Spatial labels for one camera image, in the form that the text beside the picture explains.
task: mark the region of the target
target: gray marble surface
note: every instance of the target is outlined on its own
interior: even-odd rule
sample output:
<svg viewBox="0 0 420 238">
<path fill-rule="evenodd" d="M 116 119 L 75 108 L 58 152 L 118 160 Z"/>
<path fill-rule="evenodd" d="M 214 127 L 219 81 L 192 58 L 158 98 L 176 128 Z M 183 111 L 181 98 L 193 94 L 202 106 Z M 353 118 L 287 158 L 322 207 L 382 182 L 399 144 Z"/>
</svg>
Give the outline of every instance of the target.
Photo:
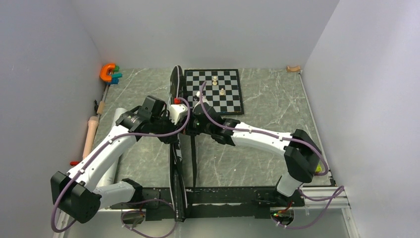
<svg viewBox="0 0 420 238">
<path fill-rule="evenodd" d="M 125 69 L 118 85 L 106 97 L 95 145 L 111 128 L 116 108 L 141 105 L 147 95 L 167 100 L 172 68 Z M 279 132 L 305 130 L 319 145 L 314 122 L 297 73 L 279 69 L 239 69 L 245 114 L 232 116 L 249 125 Z M 197 186 L 275 185 L 286 163 L 271 153 L 247 147 L 220 145 L 208 135 L 197 142 Z M 181 137 L 184 178 L 192 185 L 191 148 Z M 131 178 L 143 186 L 169 186 L 168 145 L 157 138 L 142 138 L 119 161 L 116 181 Z M 315 177 L 311 185 L 330 185 L 328 175 Z"/>
</svg>

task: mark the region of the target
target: robotic arm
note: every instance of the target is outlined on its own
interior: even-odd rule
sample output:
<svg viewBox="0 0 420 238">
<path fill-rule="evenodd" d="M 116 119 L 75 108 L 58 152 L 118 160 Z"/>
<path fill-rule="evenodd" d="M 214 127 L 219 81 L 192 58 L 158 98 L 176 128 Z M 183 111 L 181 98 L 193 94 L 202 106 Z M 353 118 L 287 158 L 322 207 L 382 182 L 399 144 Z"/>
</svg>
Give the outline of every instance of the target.
<svg viewBox="0 0 420 238">
<path fill-rule="evenodd" d="M 166 107 L 167 104 L 164 101 L 148 96 L 142 106 L 137 106 L 123 113 L 106 138 L 85 160 L 70 169 L 66 174 L 57 172 L 51 178 L 54 204 L 57 203 L 64 187 L 71 180 L 74 180 L 74 182 L 64 192 L 58 203 L 58 208 L 80 223 L 92 219 L 101 208 L 121 202 L 144 200 L 142 186 L 130 179 L 126 178 L 119 183 L 102 187 L 97 187 L 97 184 L 114 161 L 141 138 L 138 135 L 126 135 L 127 133 L 165 134 L 181 128 L 180 125 L 185 120 L 189 108 L 182 104 Z M 234 128 L 234 130 L 215 125 L 209 117 L 218 124 Z M 201 103 L 197 103 L 192 109 L 192 116 L 185 123 L 188 123 L 185 128 L 186 134 L 205 133 L 211 135 L 220 144 L 250 146 L 284 156 L 288 172 L 282 175 L 276 185 L 274 193 L 278 204 L 287 204 L 296 189 L 302 183 L 311 182 L 315 174 L 319 162 L 318 156 L 308 147 L 284 139 L 303 140 L 316 148 L 313 141 L 303 130 L 297 129 L 293 134 L 281 133 L 255 128 L 235 119 L 222 119 L 204 98 L 202 98 Z M 174 133 L 173 135 L 159 137 L 159 139 L 161 142 L 169 144 L 176 142 L 178 136 Z"/>
</svg>

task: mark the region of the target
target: white wall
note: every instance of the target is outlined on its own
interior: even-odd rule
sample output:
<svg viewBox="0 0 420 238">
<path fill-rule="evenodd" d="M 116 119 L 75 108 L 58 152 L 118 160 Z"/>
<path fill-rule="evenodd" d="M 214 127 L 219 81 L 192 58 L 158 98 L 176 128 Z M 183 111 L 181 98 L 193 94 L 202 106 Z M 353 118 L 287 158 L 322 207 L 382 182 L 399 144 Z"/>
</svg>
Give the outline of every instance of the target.
<svg viewBox="0 0 420 238">
<path fill-rule="evenodd" d="M 364 238 L 420 236 L 420 2 L 341 0 L 303 80 Z"/>
<path fill-rule="evenodd" d="M 73 0 L 122 67 L 304 65 L 338 0 Z"/>
<path fill-rule="evenodd" d="M 51 237 L 50 178 L 81 157 L 101 61 L 66 0 L 2 1 L 0 30 L 0 236 Z"/>
</svg>

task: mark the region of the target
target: black strap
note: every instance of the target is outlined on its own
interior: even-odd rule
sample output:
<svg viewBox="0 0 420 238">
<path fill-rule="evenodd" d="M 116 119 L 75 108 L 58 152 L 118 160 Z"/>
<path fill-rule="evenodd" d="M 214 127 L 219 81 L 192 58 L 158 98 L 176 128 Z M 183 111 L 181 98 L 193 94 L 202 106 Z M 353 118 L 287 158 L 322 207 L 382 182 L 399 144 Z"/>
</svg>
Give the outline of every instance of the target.
<svg viewBox="0 0 420 238">
<path fill-rule="evenodd" d="M 196 189 L 197 183 L 197 150 L 196 150 L 196 138 L 195 136 L 191 137 L 191 159 L 193 163 L 193 191 Z"/>
</svg>

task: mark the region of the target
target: chessboard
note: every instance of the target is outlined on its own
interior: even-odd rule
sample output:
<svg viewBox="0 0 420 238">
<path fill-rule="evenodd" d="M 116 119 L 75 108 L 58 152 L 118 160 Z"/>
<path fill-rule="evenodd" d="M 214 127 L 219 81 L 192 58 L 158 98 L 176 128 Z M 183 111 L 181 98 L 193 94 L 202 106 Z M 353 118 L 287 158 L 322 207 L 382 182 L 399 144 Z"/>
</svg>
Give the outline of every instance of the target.
<svg viewBox="0 0 420 238">
<path fill-rule="evenodd" d="M 197 103 L 196 93 L 206 81 L 203 92 L 209 102 L 220 115 L 242 115 L 242 101 L 239 71 L 237 69 L 186 69 L 184 76 L 187 86 L 188 102 L 191 107 Z"/>
</svg>

